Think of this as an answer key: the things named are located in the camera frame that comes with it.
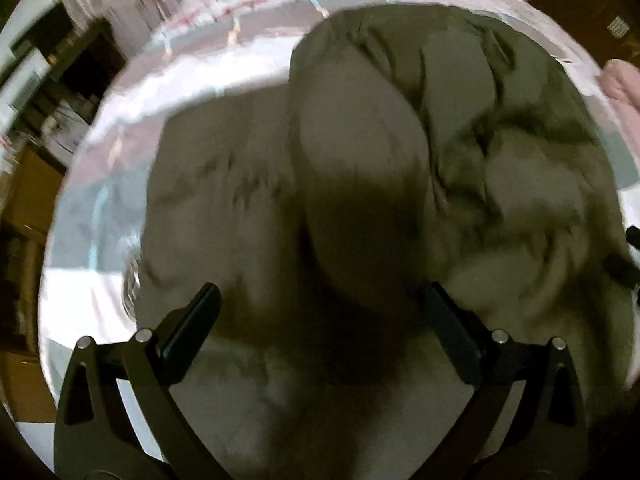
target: cardboard box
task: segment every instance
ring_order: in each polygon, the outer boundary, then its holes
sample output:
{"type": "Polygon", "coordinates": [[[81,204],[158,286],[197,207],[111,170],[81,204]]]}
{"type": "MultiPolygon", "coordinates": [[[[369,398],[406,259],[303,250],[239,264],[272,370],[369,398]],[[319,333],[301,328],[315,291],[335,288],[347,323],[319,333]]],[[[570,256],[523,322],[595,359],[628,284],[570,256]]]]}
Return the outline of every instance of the cardboard box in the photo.
{"type": "Polygon", "coordinates": [[[529,0],[604,66],[624,59],[640,67],[640,30],[622,0],[529,0]]]}

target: pink blanket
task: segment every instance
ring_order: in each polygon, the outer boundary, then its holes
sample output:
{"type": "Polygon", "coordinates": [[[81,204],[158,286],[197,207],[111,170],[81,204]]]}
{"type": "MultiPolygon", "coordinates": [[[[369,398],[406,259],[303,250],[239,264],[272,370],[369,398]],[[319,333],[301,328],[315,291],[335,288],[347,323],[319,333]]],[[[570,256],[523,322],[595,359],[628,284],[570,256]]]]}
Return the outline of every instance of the pink blanket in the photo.
{"type": "Polygon", "coordinates": [[[622,122],[629,149],[640,158],[640,70],[621,59],[612,59],[599,83],[622,122]]]}

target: wrinkled fabric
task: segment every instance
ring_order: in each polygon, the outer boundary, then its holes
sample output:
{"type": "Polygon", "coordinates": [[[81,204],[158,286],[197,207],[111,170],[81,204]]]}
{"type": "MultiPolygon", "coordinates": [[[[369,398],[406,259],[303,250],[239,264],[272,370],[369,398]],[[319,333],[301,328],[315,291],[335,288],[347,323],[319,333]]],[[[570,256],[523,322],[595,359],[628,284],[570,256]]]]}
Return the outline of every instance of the wrinkled fabric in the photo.
{"type": "Polygon", "coordinates": [[[640,158],[640,70],[629,62],[611,59],[598,81],[622,122],[626,143],[640,158]]]}
{"type": "Polygon", "coordinates": [[[440,6],[339,12],[289,84],[170,119],[139,326],[203,282],[223,311],[172,395],[236,478],[408,478],[469,398],[407,289],[571,349],[590,420],[622,390],[630,291],[613,175],[560,64],[440,6]]]}

